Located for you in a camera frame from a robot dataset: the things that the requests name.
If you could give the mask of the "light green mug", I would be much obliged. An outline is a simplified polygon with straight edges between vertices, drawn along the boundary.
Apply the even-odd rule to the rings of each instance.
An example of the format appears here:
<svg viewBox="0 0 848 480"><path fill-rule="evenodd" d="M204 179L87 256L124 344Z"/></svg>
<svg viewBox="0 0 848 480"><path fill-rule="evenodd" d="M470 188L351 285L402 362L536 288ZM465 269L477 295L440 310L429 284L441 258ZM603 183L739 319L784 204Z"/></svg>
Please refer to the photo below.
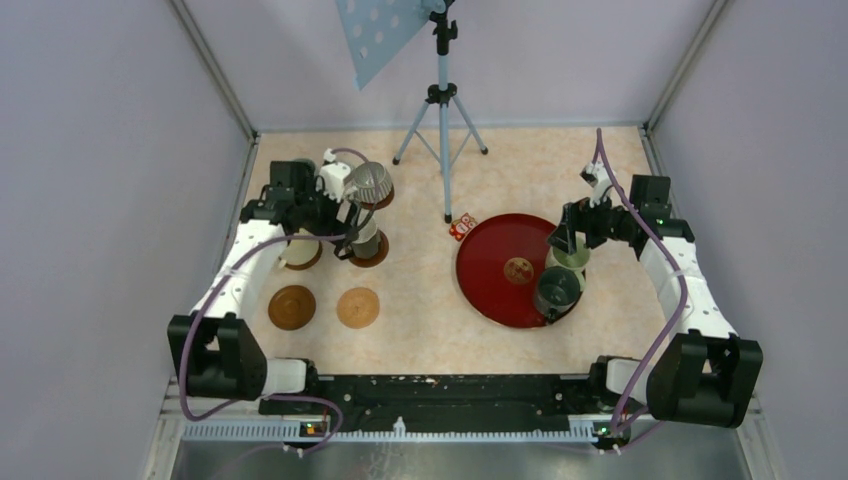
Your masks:
<svg viewBox="0 0 848 480"><path fill-rule="evenodd" d="M563 267L573 272L583 272L591 258L591 250L584 241L579 241L573 253L550 247L545 258L545 267Z"/></svg>

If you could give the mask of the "dark green mug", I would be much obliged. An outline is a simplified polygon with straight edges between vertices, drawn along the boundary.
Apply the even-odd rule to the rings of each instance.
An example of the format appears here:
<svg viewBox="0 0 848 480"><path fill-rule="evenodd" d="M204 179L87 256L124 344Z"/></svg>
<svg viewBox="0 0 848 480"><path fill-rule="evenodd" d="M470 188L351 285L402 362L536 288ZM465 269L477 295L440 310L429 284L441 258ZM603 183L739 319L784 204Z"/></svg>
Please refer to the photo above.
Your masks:
<svg viewBox="0 0 848 480"><path fill-rule="evenodd" d="M579 301L586 288L582 272L561 266L546 268L539 276L532 303L542 319L551 324L564 317Z"/></svg>

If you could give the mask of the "ribbed grey white cup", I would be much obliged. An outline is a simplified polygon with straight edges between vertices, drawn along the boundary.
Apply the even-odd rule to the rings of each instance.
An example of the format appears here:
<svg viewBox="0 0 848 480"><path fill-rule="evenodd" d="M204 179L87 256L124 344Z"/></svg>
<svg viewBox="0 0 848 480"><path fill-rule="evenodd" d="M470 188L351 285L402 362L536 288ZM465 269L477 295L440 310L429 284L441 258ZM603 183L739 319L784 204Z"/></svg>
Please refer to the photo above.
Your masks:
<svg viewBox="0 0 848 480"><path fill-rule="evenodd" d="M394 189L388 170L380 163L368 162L354 168L346 183L346 195L359 203L376 203Z"/></svg>

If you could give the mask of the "white faceted cup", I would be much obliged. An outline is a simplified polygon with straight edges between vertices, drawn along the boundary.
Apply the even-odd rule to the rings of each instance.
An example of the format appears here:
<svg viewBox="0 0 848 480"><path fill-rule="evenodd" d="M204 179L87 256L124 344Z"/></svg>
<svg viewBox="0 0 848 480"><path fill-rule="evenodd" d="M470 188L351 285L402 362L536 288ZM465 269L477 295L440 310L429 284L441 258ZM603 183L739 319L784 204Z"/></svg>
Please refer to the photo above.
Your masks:
<svg viewBox="0 0 848 480"><path fill-rule="evenodd" d="M351 243L352 260L370 261L380 251L381 236L372 211L363 211L357 220L357 238Z"/></svg>

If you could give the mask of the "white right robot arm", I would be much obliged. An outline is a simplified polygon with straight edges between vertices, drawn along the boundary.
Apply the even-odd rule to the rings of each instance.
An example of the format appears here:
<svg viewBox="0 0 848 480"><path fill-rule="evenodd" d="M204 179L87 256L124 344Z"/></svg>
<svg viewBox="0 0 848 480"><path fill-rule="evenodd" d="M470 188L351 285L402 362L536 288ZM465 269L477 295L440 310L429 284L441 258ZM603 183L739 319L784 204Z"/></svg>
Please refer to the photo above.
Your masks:
<svg viewBox="0 0 848 480"><path fill-rule="evenodd" d="M600 412L645 408L657 420L739 427L761 371L759 343L739 336L718 307L703 276L695 236L673 217L671 181L636 175L623 206L613 205L614 184L584 170L591 196L563 207L551 247L567 253L608 240L626 243L647 273L667 317L657 360L603 356L586 385L589 404Z"/></svg>

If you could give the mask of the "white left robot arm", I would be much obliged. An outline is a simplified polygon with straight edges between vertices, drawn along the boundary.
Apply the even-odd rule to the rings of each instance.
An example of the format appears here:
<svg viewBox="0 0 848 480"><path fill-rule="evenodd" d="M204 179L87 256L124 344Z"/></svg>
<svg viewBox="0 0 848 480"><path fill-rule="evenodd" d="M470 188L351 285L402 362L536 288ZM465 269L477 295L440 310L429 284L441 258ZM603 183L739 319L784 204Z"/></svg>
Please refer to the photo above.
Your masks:
<svg viewBox="0 0 848 480"><path fill-rule="evenodd" d="M282 394L297 413L319 404L320 386L301 359L272 359L249 322L262 286L297 241L337 251L358 235L359 208L345 199L351 168L338 161L274 161L268 183L242 208L235 238L209 290L190 313L169 322L167 338L186 397L255 400Z"/></svg>

